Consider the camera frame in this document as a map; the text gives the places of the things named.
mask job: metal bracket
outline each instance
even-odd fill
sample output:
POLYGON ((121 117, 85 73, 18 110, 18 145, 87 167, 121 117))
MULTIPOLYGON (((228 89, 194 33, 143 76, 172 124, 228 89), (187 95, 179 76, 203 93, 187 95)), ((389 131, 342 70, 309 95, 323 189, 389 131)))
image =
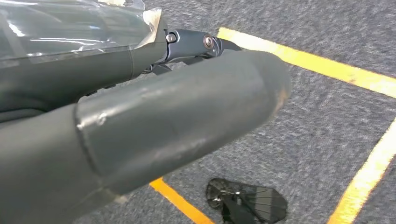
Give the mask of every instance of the metal bracket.
POLYGON ((184 62, 187 65, 201 62, 205 59, 218 57, 225 49, 241 50, 236 44, 213 37, 209 33, 193 31, 187 29, 167 29, 165 30, 167 52, 155 64, 151 65, 145 73, 153 72, 157 75, 170 71, 164 64, 184 62))

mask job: screw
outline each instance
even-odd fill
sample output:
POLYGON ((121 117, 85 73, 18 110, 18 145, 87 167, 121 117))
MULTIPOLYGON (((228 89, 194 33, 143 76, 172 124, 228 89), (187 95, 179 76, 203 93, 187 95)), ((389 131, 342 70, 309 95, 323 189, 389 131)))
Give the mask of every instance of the screw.
POLYGON ((168 42, 168 43, 175 42, 176 41, 176 35, 173 34, 173 33, 170 33, 170 34, 166 35, 165 39, 166 39, 166 42, 168 42))
POLYGON ((208 48, 208 49, 212 49, 212 48, 213 48, 213 45, 214 45, 214 43, 213 43, 213 38, 212 38, 212 36, 209 35, 209 34, 206 34, 206 35, 204 36, 204 46, 205 46, 206 48, 208 48))

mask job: transparent plastic film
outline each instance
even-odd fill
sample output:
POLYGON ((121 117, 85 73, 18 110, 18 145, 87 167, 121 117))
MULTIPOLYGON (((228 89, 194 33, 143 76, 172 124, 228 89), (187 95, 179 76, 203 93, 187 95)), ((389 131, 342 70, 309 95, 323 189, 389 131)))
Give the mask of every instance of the transparent plastic film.
POLYGON ((155 40, 160 17, 141 4, 0 0, 0 68, 132 50, 155 40))

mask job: black object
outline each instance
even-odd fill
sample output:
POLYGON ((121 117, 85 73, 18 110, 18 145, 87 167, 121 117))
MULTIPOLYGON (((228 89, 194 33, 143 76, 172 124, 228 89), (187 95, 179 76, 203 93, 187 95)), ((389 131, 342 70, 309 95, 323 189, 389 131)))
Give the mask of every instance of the black object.
POLYGON ((206 188, 209 205, 224 224, 273 224, 287 215, 287 201, 275 189, 214 178, 206 188))

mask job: yellow floor line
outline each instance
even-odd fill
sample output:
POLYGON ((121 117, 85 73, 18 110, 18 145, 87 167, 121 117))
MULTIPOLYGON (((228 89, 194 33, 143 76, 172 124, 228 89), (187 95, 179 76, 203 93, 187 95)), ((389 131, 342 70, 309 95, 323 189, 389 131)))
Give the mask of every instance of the yellow floor line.
POLYGON ((275 54, 287 63, 396 98, 396 78, 332 61, 227 28, 220 28, 217 37, 232 41, 245 49, 275 54))
POLYGON ((200 210, 188 203, 182 196, 180 196, 173 188, 166 184, 162 177, 151 182, 150 186, 154 190, 158 191, 172 204, 174 204, 182 213, 184 213, 189 219, 196 224, 214 224, 214 222, 208 218, 200 210))
POLYGON ((396 118, 344 192, 327 224, 352 224, 396 154, 396 118))
MULTIPOLYGON (((396 79, 302 52, 252 35, 220 28, 217 35, 242 48, 277 55, 287 63, 396 98, 396 79)), ((396 119, 344 192, 328 224, 352 224, 396 154, 396 119)))

